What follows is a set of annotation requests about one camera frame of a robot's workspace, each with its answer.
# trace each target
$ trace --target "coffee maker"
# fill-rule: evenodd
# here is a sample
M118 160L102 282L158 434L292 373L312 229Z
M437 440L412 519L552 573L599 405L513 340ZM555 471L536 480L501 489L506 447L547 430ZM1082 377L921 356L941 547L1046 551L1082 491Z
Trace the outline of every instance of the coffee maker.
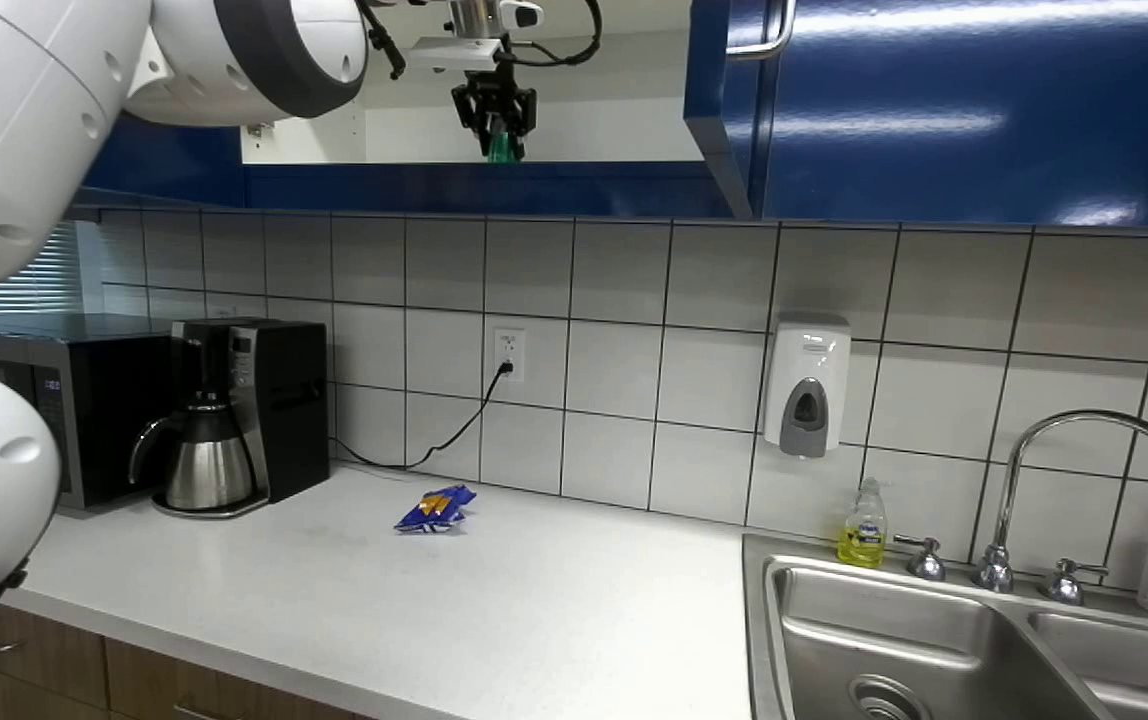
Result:
M324 325L189 319L171 340L179 411L149 424L130 471L158 471L165 512L241 518L328 476Z

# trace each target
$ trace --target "countertop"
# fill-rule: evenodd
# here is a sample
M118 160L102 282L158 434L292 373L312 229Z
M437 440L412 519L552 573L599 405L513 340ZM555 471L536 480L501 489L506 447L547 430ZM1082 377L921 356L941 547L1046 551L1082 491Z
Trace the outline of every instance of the countertop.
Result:
M5 603L365 716L748 716L736 527L480 489L466 536L396 536L427 489L57 518Z

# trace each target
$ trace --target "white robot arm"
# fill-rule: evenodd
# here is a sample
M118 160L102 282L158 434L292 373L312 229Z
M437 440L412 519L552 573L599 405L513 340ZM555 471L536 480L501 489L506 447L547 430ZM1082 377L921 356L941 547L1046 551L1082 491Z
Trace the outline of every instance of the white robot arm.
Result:
M35 257L125 109L235 130L347 103L370 66L361 5L0 0L0 275ZM455 0L455 16L477 8L501 0ZM0 582L42 541L57 476L43 422L0 390Z

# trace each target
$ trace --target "blue wrapper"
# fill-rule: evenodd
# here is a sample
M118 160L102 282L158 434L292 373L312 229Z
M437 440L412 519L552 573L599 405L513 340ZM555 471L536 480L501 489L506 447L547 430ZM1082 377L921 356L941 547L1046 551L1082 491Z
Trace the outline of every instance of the blue wrapper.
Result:
M471 501L477 491L466 486L424 491L419 506L396 527L405 536L455 531L466 523L466 506Z

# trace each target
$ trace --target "sink basin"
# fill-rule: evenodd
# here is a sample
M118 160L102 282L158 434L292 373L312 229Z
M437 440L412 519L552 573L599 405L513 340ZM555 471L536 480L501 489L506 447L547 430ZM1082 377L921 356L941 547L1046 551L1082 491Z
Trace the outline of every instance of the sink basin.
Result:
M1148 720L1148 625L1098 613L1031 613L1042 645L1126 720Z
M1048 662L1020 618L976 597L775 557L766 599L775 716L1103 716L1084 683Z

